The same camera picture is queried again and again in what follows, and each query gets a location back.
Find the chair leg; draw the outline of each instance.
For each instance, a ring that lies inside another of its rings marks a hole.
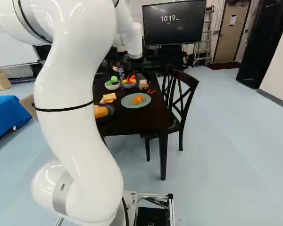
[[[183,129],[179,130],[179,151],[183,151]]]
[[[147,161],[150,161],[150,141],[148,138],[145,138]]]

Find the door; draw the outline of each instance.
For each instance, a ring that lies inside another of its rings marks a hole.
[[[214,63],[233,62],[248,12],[249,2],[225,4]]]

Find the chair backrest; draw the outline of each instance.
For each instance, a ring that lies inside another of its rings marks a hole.
[[[166,107],[168,107],[169,97],[170,97],[170,90],[172,86],[172,81],[174,78],[175,68],[171,64],[167,64],[164,71],[164,79],[162,82],[162,94],[164,95]]]
[[[182,82],[185,83],[188,86],[188,89],[183,93],[182,91]],[[174,73],[174,78],[172,82],[172,87],[171,87],[171,92],[170,92],[170,98],[169,98],[169,103],[168,103],[168,109],[172,111],[172,109],[175,109],[178,114],[181,117],[181,120],[179,120],[176,115],[173,113],[174,117],[177,119],[177,121],[180,123],[181,126],[184,126],[189,107],[191,105],[191,101],[194,95],[194,92],[198,86],[199,81],[195,79],[194,77],[175,70]],[[175,93],[175,87],[176,84],[178,85],[178,90],[179,90],[179,98],[174,101],[174,93]],[[183,99],[188,95],[188,98],[185,102],[183,103]]]

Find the ladder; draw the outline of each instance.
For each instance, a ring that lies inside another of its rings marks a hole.
[[[213,12],[214,12],[214,6],[206,8],[201,41],[194,43],[195,58],[193,61],[193,66],[198,66],[200,60],[205,60],[205,66],[211,62],[211,51],[212,51],[211,25],[213,19]],[[205,53],[205,56],[200,57],[200,54],[202,53]]]

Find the plate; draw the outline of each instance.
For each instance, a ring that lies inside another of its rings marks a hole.
[[[133,105],[131,101],[136,97],[136,96],[144,96],[145,99],[143,102],[141,102],[138,105]],[[130,108],[130,109],[135,109],[135,108],[140,108],[148,105],[151,102],[151,97],[148,94],[145,93],[133,93],[130,95],[125,96],[122,101],[121,105],[124,106],[125,108]]]

